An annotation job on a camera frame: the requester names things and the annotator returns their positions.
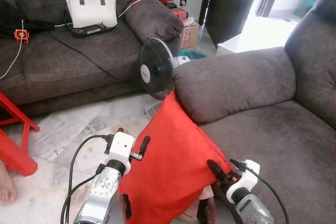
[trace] red fabric bag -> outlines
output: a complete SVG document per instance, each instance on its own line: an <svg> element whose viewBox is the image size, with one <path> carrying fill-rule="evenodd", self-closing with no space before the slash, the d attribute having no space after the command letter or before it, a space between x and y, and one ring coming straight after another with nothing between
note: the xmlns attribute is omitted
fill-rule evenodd
<svg viewBox="0 0 336 224"><path fill-rule="evenodd" d="M137 138L138 152L145 136L151 141L142 161L132 161L121 179L120 192L129 195L131 224L166 224L183 213L215 182L206 161L213 159L229 173L223 153L169 94L157 114Z"/></svg>

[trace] black fan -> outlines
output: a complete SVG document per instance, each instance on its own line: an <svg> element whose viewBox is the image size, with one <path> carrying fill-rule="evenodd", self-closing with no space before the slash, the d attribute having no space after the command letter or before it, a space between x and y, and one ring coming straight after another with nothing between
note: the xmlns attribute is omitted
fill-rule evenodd
<svg viewBox="0 0 336 224"><path fill-rule="evenodd" d="M152 97L163 100L172 90L173 69L179 66L168 46L160 39L146 41L139 54L141 82Z"/></svg>

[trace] wall socket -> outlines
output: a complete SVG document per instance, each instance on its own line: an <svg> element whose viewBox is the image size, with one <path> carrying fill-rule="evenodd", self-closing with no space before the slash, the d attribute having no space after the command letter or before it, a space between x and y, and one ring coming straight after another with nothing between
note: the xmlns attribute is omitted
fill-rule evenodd
<svg viewBox="0 0 336 224"><path fill-rule="evenodd" d="M187 5L187 0L180 0L180 6Z"/></svg>

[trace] white handbag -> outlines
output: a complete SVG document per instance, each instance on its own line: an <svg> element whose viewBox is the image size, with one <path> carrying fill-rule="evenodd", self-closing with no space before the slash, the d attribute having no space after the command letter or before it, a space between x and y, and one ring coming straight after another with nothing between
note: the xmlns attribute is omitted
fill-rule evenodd
<svg viewBox="0 0 336 224"><path fill-rule="evenodd" d="M116 0L66 0L74 28L103 24L108 29L117 22Z"/></svg>

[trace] sofa armrest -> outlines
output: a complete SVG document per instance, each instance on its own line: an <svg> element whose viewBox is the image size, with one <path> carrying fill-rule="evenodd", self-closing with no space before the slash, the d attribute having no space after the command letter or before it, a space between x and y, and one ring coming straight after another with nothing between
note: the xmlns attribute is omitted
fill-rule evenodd
<svg viewBox="0 0 336 224"><path fill-rule="evenodd" d="M157 0L142 0L134 4L125 12L124 18L143 43L149 38L171 40L183 29L182 21Z"/></svg>
<svg viewBox="0 0 336 224"><path fill-rule="evenodd" d="M293 98L292 62L283 47L208 57L174 69L175 92L196 123Z"/></svg>

